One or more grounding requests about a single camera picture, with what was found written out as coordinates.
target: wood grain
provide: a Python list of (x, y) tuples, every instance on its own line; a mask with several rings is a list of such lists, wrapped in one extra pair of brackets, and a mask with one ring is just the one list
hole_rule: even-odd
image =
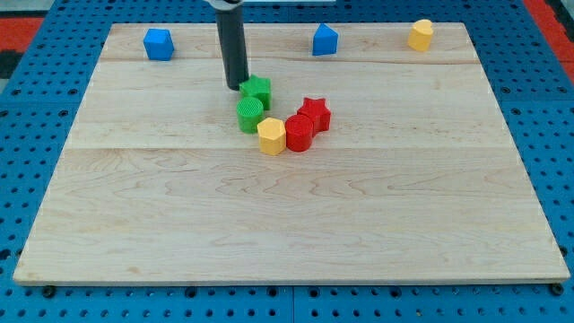
[(247, 25), (286, 119), (327, 97), (310, 150), (267, 156), (236, 125), (213, 25), (114, 25), (14, 273), (19, 284), (513, 284), (570, 276), (458, 23)]

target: red block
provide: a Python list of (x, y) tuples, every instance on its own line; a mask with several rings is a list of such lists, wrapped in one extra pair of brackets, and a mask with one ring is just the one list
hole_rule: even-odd
[(304, 115), (290, 116), (285, 121), (287, 148), (294, 152), (308, 150), (313, 142), (313, 122)]
[(313, 136), (320, 131), (329, 130), (331, 123), (331, 111), (326, 107), (326, 99), (303, 99), (303, 106), (297, 110), (297, 114), (307, 116), (313, 121)]

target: blue cube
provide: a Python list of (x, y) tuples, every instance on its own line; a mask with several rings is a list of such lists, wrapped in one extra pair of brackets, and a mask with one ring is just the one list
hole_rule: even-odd
[(151, 60), (169, 61), (173, 54), (170, 31), (149, 29), (143, 39), (147, 57)]
[(338, 39), (339, 34), (336, 31), (321, 23), (313, 36), (313, 56), (336, 53)]

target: yellow block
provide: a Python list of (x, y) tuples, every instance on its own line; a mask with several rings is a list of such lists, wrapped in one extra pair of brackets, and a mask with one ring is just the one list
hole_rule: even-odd
[(411, 28), (408, 44), (414, 50), (427, 51), (431, 45), (432, 34), (432, 22), (428, 19), (419, 20)]
[(261, 153), (278, 155), (285, 150), (285, 124), (276, 118), (266, 118), (257, 124)]

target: toy block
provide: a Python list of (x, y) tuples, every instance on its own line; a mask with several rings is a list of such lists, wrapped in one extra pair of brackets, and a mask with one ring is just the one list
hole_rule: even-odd
[(431, 45), (433, 33), (432, 22), (430, 20), (419, 20), (418, 22), (415, 22), (411, 28), (408, 44), (414, 50), (421, 52), (427, 51)]
[(313, 56), (335, 54), (338, 40), (339, 34), (321, 23), (313, 36)]
[(147, 57), (151, 60), (169, 61), (173, 54), (173, 42), (168, 30), (149, 29), (143, 38)]
[(263, 103), (256, 98), (243, 98), (237, 104), (239, 129), (246, 134), (257, 132), (257, 124), (263, 120)]
[(287, 148), (294, 152), (305, 152), (313, 143), (313, 121), (305, 115), (290, 116), (285, 121)]
[(276, 118), (266, 118), (257, 125), (261, 153), (278, 155), (285, 150), (285, 124)]
[(331, 111), (326, 107), (326, 99), (303, 99), (303, 106), (297, 110), (297, 114), (306, 116), (313, 121), (313, 136), (320, 131), (329, 130), (331, 124)]
[(241, 97), (258, 98), (263, 103), (263, 109), (271, 108), (271, 80), (268, 78), (257, 77), (252, 74), (248, 80), (239, 84)]

